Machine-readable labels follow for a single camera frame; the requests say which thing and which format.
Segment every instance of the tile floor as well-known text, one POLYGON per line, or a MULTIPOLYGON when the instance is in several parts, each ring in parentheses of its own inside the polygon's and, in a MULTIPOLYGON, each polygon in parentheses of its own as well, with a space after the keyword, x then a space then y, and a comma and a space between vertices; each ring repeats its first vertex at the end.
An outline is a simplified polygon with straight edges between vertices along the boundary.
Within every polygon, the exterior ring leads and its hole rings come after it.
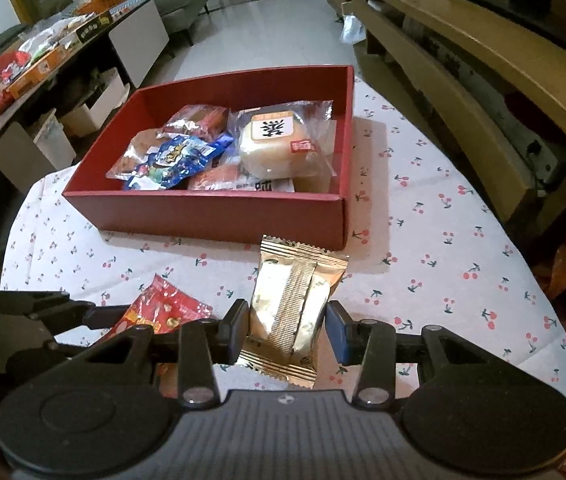
POLYGON ((341 30, 327 0, 260 0, 215 10, 192 26, 193 47, 174 37, 175 59, 164 54, 143 85, 267 66, 356 65, 352 47, 339 41, 341 30))

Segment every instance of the blue snack wrapper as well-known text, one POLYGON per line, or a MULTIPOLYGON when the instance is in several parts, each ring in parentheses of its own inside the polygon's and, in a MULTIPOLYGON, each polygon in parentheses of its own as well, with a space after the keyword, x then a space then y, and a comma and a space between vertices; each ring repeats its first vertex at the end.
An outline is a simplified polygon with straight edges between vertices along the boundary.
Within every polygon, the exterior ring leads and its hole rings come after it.
POLYGON ((198 137, 176 135, 151 154, 147 162, 136 167, 123 189, 170 189, 184 178, 203 171, 207 163, 221 155, 233 141, 228 133, 210 143, 198 137))

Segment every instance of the white tablecloth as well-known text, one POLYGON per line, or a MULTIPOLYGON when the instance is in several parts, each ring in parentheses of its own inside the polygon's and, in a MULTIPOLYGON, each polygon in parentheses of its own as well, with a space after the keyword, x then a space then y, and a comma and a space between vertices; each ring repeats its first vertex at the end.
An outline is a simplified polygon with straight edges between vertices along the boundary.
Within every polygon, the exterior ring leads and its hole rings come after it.
MULTIPOLYGON (((565 331, 494 215, 450 161, 360 80, 354 114, 350 264, 334 299, 355 319, 407 333, 443 325, 566 396, 565 331)), ((217 317, 251 297, 258 246, 99 232, 61 197, 73 171, 30 190, 12 226, 1 288, 125 304, 156 272, 217 317)), ((101 334, 80 327, 57 339, 86 346, 101 334)), ((319 351, 315 387, 351 391, 355 368, 338 366, 324 335, 319 351)), ((241 367, 216 371, 222 392, 285 387, 241 367)), ((415 366, 399 365, 399 396, 417 386, 415 366)))

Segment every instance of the red box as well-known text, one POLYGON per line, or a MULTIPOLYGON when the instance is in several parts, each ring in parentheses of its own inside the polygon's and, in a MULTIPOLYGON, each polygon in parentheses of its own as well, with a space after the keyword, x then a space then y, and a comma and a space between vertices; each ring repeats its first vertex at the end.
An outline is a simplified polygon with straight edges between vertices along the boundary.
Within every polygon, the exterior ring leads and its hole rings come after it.
POLYGON ((98 229, 260 243, 263 234, 341 250, 348 238, 352 137, 351 66, 230 72, 136 91, 100 134, 63 196, 98 229), (105 177, 139 131, 159 128, 186 104, 243 110, 298 100, 333 100, 336 136, 328 193, 123 191, 105 177))

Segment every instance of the gold snack wrapper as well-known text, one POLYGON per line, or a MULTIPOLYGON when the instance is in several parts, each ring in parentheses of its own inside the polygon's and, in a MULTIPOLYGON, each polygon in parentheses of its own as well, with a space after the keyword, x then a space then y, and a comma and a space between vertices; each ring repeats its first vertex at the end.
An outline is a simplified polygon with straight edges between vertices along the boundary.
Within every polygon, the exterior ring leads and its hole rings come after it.
POLYGON ((250 332, 237 364, 313 387, 325 304, 347 266, 346 256, 264 236, 250 305, 250 332))

